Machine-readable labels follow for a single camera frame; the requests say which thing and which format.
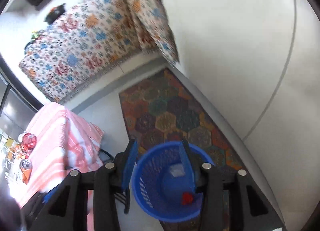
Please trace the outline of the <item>red trash in basket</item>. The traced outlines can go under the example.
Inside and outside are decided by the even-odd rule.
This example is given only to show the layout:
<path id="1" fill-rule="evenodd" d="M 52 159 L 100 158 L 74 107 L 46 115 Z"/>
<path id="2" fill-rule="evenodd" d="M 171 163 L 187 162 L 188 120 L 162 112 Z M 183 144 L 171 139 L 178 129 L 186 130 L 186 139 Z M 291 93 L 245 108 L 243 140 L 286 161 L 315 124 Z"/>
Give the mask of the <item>red trash in basket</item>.
<path id="1" fill-rule="evenodd" d="M 183 206 L 189 206 L 191 204 L 193 204 L 195 201 L 195 194 L 185 191 L 182 193 L 182 197 L 181 197 L 181 205 Z"/>

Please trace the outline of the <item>blue plastic trash basket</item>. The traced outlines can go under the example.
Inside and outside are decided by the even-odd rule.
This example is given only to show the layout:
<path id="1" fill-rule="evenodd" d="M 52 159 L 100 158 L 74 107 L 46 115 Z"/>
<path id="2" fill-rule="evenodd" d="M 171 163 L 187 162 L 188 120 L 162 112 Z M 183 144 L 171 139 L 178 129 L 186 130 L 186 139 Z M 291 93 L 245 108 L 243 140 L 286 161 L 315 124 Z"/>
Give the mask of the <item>blue plastic trash basket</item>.
<path id="1" fill-rule="evenodd" d="M 149 149 L 138 161 L 132 176 L 136 202 L 151 217 L 164 222 L 184 222 L 199 216 L 202 194 L 189 206 L 181 205 L 188 189 L 181 162 L 181 141 L 169 141 Z"/>

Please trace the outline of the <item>crushed red soda can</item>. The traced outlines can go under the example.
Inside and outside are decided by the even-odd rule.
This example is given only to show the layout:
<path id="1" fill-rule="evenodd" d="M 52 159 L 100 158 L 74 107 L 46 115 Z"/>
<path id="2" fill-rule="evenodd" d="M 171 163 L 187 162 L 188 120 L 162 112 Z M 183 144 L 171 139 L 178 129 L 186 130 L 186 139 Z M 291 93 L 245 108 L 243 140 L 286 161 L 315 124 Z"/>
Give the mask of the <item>crushed red soda can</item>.
<path id="1" fill-rule="evenodd" d="M 34 134 L 26 133 L 21 142 L 21 147 L 24 152 L 32 151 L 37 144 L 37 137 Z"/>

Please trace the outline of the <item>orange snack wrapper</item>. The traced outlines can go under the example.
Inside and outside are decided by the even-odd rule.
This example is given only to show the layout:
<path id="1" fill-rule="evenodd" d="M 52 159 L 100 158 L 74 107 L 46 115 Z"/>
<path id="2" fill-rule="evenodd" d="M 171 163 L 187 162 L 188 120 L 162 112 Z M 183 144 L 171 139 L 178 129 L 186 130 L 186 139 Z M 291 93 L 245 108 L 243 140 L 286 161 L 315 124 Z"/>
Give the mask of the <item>orange snack wrapper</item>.
<path id="1" fill-rule="evenodd" d="M 30 152 L 25 152 L 21 145 L 17 145 L 15 148 L 16 159 L 19 161 L 19 167 L 22 173 L 22 181 L 24 184 L 28 184 L 31 171 L 32 171 L 32 163 L 29 160 Z"/>

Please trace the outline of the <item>pink striped tablecloth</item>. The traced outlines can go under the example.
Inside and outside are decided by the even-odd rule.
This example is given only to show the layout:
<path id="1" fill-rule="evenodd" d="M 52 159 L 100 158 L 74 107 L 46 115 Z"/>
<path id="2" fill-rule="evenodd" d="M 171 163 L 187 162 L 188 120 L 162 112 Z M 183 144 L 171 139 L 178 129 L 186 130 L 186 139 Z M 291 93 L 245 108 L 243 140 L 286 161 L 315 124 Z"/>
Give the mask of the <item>pink striped tablecloth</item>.
<path id="1" fill-rule="evenodd" d="M 96 230 L 108 206 L 108 173 L 99 158 L 103 132 L 65 106 L 50 103 L 32 118 L 28 184 L 13 190 L 22 230 Z M 18 166 L 18 176 L 22 173 Z"/>

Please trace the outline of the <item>patterned blanket on counter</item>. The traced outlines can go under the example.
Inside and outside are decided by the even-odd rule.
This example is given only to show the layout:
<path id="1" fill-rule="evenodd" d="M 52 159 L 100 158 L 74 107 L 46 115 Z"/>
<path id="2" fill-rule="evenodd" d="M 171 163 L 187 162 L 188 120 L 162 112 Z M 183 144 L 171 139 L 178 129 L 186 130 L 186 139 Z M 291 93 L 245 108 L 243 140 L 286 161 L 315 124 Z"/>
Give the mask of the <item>patterned blanket on counter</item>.
<path id="1" fill-rule="evenodd" d="M 154 50 L 127 0 L 82 0 L 39 32 L 18 66 L 48 100 L 64 104 L 132 56 Z"/>

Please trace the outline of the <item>black pot with lid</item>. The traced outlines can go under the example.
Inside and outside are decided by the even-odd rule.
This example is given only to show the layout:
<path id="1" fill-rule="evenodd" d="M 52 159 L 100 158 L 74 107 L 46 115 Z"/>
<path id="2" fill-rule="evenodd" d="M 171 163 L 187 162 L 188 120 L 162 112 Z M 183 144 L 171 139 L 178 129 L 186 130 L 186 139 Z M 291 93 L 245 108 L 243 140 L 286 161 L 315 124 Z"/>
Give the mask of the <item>black pot with lid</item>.
<path id="1" fill-rule="evenodd" d="M 47 14 L 44 19 L 49 25 L 51 25 L 55 20 L 57 20 L 62 14 L 66 12 L 65 4 L 61 4 L 57 7 L 51 9 L 51 11 Z"/>

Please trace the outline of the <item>patterned blanket side piece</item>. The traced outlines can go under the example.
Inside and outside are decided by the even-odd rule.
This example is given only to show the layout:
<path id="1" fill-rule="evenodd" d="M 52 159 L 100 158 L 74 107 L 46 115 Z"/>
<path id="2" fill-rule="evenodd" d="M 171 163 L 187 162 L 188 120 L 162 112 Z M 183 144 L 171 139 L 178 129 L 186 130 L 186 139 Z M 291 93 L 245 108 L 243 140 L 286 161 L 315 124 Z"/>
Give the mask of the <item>patterned blanket side piece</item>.
<path id="1" fill-rule="evenodd" d="M 142 50 L 161 52 L 169 64 L 178 64 L 180 62 L 178 51 L 162 0 L 126 0 L 126 2 Z"/>

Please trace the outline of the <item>hexagon patterned floor rug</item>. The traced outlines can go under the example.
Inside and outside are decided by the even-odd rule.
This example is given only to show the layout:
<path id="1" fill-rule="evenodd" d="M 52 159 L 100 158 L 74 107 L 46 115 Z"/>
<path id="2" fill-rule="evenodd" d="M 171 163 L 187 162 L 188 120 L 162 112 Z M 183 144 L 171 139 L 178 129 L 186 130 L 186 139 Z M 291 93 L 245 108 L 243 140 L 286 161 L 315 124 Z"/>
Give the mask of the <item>hexagon patterned floor rug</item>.
<path id="1" fill-rule="evenodd" d="M 122 91 L 119 98 L 128 137 L 139 144 L 139 157 L 161 143 L 186 139 L 222 171 L 245 168 L 215 122 L 168 68 Z"/>

